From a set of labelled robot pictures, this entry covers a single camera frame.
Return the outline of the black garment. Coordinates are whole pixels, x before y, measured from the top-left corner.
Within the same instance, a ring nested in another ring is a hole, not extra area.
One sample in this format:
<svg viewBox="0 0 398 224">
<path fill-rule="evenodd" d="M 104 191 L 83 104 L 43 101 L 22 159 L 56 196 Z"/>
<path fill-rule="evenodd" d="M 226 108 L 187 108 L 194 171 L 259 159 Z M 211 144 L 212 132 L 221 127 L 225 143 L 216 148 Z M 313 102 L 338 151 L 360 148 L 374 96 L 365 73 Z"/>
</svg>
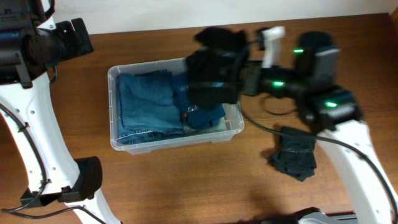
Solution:
<svg viewBox="0 0 398 224">
<path fill-rule="evenodd" d="M 185 59 L 190 101 L 206 109 L 237 103 L 239 72 L 248 58 L 245 31 L 207 27 L 195 40 L 201 47 Z"/>
</svg>

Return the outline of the dark blue garment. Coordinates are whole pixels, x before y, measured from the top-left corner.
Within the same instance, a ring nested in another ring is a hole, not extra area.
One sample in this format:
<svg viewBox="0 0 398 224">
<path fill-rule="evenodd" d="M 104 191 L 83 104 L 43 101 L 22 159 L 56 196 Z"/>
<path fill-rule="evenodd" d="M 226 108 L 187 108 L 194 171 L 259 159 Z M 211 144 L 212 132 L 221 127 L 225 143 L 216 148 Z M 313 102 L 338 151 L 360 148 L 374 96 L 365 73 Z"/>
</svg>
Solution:
<svg viewBox="0 0 398 224">
<path fill-rule="evenodd" d="M 226 115 L 222 104 L 218 104 L 212 109 L 204 109 L 190 101 L 185 72 L 173 75 L 170 85 L 174 91 L 174 103 L 182 114 L 183 123 L 189 128 L 212 128 L 218 125 L 220 119 Z"/>
</svg>

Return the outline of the light blue jeans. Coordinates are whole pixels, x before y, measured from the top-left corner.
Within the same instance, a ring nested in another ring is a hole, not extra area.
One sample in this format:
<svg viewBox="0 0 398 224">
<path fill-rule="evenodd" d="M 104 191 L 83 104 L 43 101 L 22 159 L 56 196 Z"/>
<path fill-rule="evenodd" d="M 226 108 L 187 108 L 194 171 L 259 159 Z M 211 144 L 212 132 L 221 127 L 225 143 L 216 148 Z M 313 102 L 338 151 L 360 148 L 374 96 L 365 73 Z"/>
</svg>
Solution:
<svg viewBox="0 0 398 224">
<path fill-rule="evenodd" d="M 226 128 L 226 123 L 225 123 L 224 118 L 220 118 L 220 120 L 218 121 L 218 124 L 216 126 L 213 126 L 211 128 L 206 128 L 206 129 L 192 129 L 187 125 L 183 126 L 184 135 L 186 135 L 186 136 L 217 133 L 217 132 L 222 132 L 222 131 L 226 131 L 226 130 L 227 130 L 227 128 Z"/>
</svg>

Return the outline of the dark grey garment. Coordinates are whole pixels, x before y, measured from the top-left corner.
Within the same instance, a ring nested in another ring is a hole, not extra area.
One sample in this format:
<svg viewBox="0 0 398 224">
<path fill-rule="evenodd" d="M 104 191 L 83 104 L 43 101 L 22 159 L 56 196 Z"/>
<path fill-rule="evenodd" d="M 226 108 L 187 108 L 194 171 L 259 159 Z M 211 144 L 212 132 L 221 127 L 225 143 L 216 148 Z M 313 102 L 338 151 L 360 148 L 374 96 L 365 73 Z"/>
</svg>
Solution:
<svg viewBox="0 0 398 224">
<path fill-rule="evenodd" d="M 280 130 L 284 134 L 299 136 L 281 136 L 279 150 L 268 158 L 269 164 L 277 171 L 287 174 L 301 182 L 315 175 L 317 163 L 314 156 L 316 140 L 303 138 L 310 133 L 299 129 L 283 126 Z"/>
</svg>

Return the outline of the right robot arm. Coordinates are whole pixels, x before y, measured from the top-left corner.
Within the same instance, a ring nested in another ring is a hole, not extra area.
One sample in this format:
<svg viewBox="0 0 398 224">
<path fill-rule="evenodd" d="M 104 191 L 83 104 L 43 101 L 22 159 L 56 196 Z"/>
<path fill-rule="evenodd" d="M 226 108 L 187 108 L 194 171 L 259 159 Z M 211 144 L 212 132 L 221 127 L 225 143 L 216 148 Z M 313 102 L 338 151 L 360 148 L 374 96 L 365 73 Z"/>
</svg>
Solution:
<svg viewBox="0 0 398 224">
<path fill-rule="evenodd" d="M 294 50 L 294 67 L 280 68 L 276 61 L 284 33 L 283 27 L 260 33 L 264 58 L 247 77 L 245 94 L 293 99 L 312 133 L 273 133 L 318 142 L 352 199 L 358 223 L 397 223 L 397 194 L 374 151 L 369 128 L 353 94 L 335 83 L 339 48 L 327 33 L 304 33 Z"/>
</svg>

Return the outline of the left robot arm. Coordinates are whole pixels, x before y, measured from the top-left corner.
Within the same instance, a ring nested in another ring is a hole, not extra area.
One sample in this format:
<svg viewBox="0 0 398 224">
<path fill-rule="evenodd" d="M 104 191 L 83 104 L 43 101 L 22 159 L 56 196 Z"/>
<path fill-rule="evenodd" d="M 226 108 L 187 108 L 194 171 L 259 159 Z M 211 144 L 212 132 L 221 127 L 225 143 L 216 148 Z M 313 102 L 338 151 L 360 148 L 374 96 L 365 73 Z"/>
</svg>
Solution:
<svg viewBox="0 0 398 224">
<path fill-rule="evenodd" d="M 82 223 L 117 223 L 102 191 L 96 156 L 74 159 L 58 125 L 48 75 L 64 61 L 93 52 L 82 19 L 55 22 L 55 3 L 1 2 L 1 116 L 22 157 L 28 188 L 6 213 L 25 218 L 28 208 L 65 204 Z"/>
</svg>

